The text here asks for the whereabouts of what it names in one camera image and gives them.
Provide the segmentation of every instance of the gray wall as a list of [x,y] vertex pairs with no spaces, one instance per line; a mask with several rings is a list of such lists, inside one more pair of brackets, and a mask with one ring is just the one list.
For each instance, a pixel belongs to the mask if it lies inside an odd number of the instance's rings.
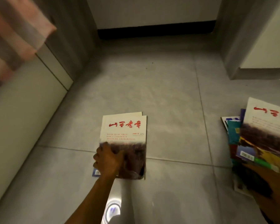
[[214,34],[231,79],[279,3],[280,0],[222,0]]
[[99,38],[86,0],[34,0],[57,27],[46,41],[70,77],[75,80],[89,62]]

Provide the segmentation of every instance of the colorful magazine cover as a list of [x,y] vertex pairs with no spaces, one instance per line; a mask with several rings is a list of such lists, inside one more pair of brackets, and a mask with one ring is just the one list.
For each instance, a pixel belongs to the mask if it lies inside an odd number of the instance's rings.
[[280,171],[280,107],[249,98],[236,155]]
[[[146,116],[132,113],[103,116],[100,144],[108,142],[115,154],[125,150],[124,164],[119,171],[119,178],[142,179],[144,177],[146,121]],[[93,176],[99,175],[99,171],[94,169]]]

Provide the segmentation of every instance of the tile grout line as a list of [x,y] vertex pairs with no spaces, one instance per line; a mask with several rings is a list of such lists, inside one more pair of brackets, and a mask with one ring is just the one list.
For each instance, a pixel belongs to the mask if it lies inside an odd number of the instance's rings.
[[200,97],[200,103],[201,103],[201,109],[202,109],[202,115],[203,115],[205,133],[206,133],[206,138],[207,138],[207,140],[208,140],[208,150],[209,150],[209,153],[210,153],[210,161],[211,161],[211,163],[212,163],[213,178],[214,178],[215,188],[216,188],[216,192],[217,192],[217,200],[218,200],[218,204],[219,204],[219,213],[220,213],[221,223],[223,223],[223,211],[222,211],[222,209],[221,209],[222,206],[221,206],[220,198],[219,198],[219,190],[218,190],[218,186],[217,186],[217,180],[216,180],[216,174],[215,174],[215,167],[214,167],[214,165],[213,165],[212,153],[211,153],[211,151],[210,151],[210,141],[209,141],[209,138],[208,138],[208,130],[207,130],[207,127],[206,127],[204,109],[203,109],[203,104],[202,104],[202,97],[201,97],[201,92],[200,92],[200,86],[199,86],[199,80],[198,80],[198,73],[197,73],[197,67],[196,67],[196,60],[195,60],[195,53],[193,53],[193,59],[194,59],[194,68],[195,68],[195,73],[196,73],[196,79],[197,79],[197,85],[198,85],[198,91],[199,91],[199,97]]
[[[62,148],[62,147],[47,146],[47,145],[37,145],[37,146],[39,146],[39,147],[48,147],[48,148],[66,149],[66,150],[73,150],[73,151],[78,151],[78,152],[90,152],[90,153],[95,153],[95,152],[93,152],[93,151],[79,150],[79,149],[72,149],[72,148]],[[159,159],[159,158],[149,158],[149,157],[146,157],[146,159],[153,159],[153,160],[160,160],[160,161],[169,161],[169,162],[176,162],[176,163],[187,163],[187,164],[194,164],[194,165],[208,166],[208,167],[212,167],[212,166],[213,166],[213,165],[211,165],[211,164],[192,163],[192,162],[178,161],[178,160],[171,160],[171,159]],[[230,169],[230,167],[224,167],[224,166],[214,166],[214,167]]]

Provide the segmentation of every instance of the white cabinet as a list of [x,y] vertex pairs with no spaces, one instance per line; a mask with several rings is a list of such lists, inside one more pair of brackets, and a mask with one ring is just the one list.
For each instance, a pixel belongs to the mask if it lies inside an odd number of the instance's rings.
[[37,57],[0,87],[0,198],[66,93]]

